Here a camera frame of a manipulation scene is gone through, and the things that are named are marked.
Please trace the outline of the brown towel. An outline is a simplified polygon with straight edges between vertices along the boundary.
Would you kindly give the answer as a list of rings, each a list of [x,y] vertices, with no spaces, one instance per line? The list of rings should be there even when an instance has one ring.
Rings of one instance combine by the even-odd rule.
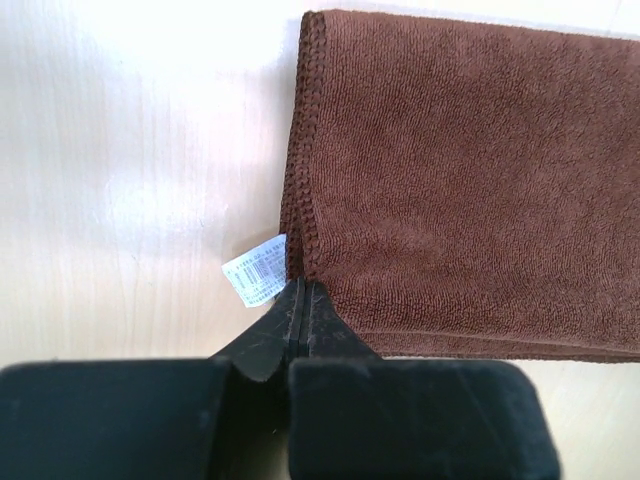
[[[378,354],[637,361],[638,42],[307,12],[280,230]]]

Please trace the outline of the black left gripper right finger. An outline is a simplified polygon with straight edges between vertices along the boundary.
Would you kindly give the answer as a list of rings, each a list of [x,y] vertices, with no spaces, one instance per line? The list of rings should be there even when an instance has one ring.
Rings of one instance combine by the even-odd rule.
[[[297,280],[297,357],[381,360],[337,314],[321,282]]]

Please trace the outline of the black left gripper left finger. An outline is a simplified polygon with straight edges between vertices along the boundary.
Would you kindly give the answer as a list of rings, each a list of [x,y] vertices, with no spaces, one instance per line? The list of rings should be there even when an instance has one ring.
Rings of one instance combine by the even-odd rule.
[[[287,283],[273,305],[211,359],[230,363],[244,378],[265,383],[298,356],[304,313],[304,278]]]

